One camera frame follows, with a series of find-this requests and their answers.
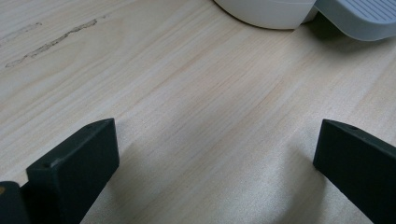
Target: black object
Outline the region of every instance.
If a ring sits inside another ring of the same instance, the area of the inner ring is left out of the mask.
[[[325,119],[314,165],[374,223],[396,223],[395,147]]]
[[[89,124],[30,165],[21,190],[0,182],[0,223],[79,223],[119,164],[114,119]]]

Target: gray ribbed tray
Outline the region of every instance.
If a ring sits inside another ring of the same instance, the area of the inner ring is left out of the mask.
[[[396,35],[396,0],[318,0],[315,7],[352,38],[373,41]]]

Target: white round object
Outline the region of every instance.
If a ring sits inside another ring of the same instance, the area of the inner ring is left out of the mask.
[[[215,0],[241,21],[270,29],[295,29],[316,0]]]

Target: wooden table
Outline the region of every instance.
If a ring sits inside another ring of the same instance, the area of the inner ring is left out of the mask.
[[[396,145],[396,39],[253,27],[211,0],[0,3],[0,176],[115,118],[82,223],[370,223],[312,165],[322,119]]]

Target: tabletop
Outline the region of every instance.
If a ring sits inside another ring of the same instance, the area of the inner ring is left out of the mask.
[[[323,119],[396,145],[396,39],[295,30],[212,0],[0,2],[0,176],[114,118],[82,223],[371,223],[312,165]]]

